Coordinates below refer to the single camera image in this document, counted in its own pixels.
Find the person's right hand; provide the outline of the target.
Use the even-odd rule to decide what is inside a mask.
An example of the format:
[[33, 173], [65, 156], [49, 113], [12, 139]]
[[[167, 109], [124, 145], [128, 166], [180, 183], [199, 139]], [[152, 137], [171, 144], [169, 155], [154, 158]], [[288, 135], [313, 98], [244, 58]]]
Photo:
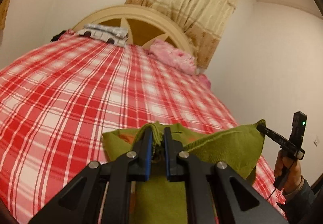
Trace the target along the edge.
[[274, 167], [274, 177], [277, 178], [282, 175], [282, 169], [286, 167], [289, 169], [289, 175], [284, 184], [284, 192], [289, 194], [296, 190], [302, 182], [301, 164], [300, 161], [294, 161], [284, 155], [283, 150], [278, 152], [277, 160]]

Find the dark sleeve forearm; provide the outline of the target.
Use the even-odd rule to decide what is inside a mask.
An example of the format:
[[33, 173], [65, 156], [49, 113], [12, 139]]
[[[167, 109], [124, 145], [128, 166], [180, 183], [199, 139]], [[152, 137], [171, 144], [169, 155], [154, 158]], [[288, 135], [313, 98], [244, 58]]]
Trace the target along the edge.
[[291, 193], [283, 192], [285, 203], [277, 203], [282, 209], [289, 223], [299, 223], [307, 213], [315, 200], [315, 195], [311, 190], [307, 180], [301, 177], [301, 183]]

